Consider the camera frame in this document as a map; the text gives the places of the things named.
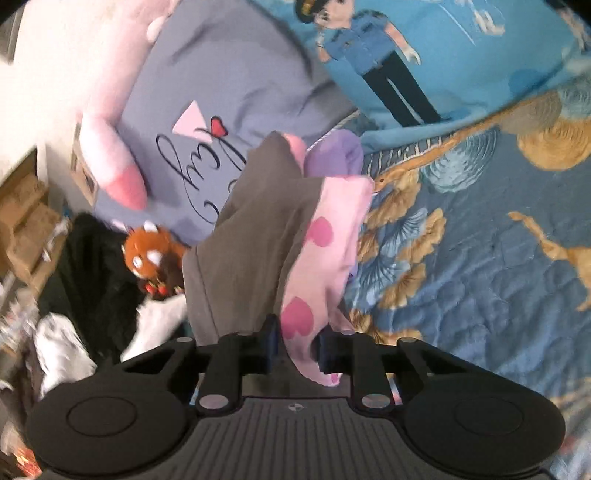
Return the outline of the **grey-blue duvet with lettering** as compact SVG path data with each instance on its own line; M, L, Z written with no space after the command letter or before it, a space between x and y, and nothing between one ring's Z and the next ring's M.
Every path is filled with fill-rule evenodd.
M273 132L321 139L353 105L290 33L248 1L176 1L116 131L147 191L136 211L99 187L95 213L164 226L192 244L211 232L247 154Z

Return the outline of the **cardboard box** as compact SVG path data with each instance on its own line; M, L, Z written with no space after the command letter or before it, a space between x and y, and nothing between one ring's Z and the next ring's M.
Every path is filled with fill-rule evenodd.
M1 181L1 272L14 274L36 296L55 271L70 226L48 198L31 148Z

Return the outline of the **framed pictures on wall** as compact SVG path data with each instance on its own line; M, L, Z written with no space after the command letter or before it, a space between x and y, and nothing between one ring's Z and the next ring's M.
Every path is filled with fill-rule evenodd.
M80 130L81 125L77 123L74 130L70 159L70 176L88 204L94 207L97 201L99 186L82 155L79 141Z

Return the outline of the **folded pink towel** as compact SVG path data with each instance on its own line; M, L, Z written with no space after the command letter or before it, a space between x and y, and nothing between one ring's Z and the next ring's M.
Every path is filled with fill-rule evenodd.
M297 166L300 167L301 172L304 172L305 156L307 155L308 150L304 140L293 134L283 133L281 135L283 136L283 139L287 141L287 144L290 147L290 153L294 156Z

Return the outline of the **red panda plush toy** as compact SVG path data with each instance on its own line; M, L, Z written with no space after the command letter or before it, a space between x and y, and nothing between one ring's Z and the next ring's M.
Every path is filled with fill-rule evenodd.
M167 229L150 221L131 229L121 245L126 267L155 300L184 293L182 259L187 250Z

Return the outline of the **blue cartoon police pillow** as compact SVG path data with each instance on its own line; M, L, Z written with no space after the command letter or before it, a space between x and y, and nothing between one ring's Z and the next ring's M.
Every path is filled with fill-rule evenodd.
M562 1L263 1L372 123L368 152L444 135L574 79L590 23Z

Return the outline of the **white cloth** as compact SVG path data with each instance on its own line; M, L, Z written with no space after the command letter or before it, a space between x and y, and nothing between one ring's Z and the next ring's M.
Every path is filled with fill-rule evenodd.
M145 300L137 307L136 332L120 355L125 362L168 341L186 320L184 294L165 300Z

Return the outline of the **white ruffled garment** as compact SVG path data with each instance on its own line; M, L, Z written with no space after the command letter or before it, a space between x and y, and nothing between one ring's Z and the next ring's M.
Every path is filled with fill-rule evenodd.
M62 383L85 379L96 370L72 322L63 315L49 313L42 317L34 344L43 372L39 398Z

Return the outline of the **grey sweatshirt with print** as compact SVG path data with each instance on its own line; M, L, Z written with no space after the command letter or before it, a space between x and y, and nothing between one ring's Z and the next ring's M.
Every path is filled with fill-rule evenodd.
M249 152L211 234L182 263L195 341L250 334L280 320L280 380L297 395L335 389L311 353L325 326L352 331L339 309L356 262L373 182L363 175L305 177L287 141L273 132Z

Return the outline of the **black garment pile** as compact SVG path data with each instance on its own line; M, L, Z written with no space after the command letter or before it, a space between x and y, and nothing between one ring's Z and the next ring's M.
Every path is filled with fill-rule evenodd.
M98 367L120 362L135 335L137 306L143 300L123 260L125 239L94 216L77 215L38 298L39 314L69 319Z

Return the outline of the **folded purple garment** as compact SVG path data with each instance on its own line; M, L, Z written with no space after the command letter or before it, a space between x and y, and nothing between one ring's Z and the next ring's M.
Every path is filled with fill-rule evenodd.
M346 177L360 175L363 148L355 133L335 130L318 142L304 157L305 177Z

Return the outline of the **blue floral quilt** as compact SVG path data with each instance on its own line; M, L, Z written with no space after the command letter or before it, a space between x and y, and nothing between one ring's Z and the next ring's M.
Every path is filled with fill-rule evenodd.
M561 410L559 479L590 475L590 79L478 125L367 155L376 194L345 302Z

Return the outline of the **pink plush toy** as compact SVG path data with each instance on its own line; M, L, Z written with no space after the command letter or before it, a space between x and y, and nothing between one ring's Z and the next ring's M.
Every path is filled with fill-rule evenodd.
M11 65L1 68L1 105L29 138L80 124L82 155L116 203L147 206L142 175L116 131L131 90L175 1L23 1Z

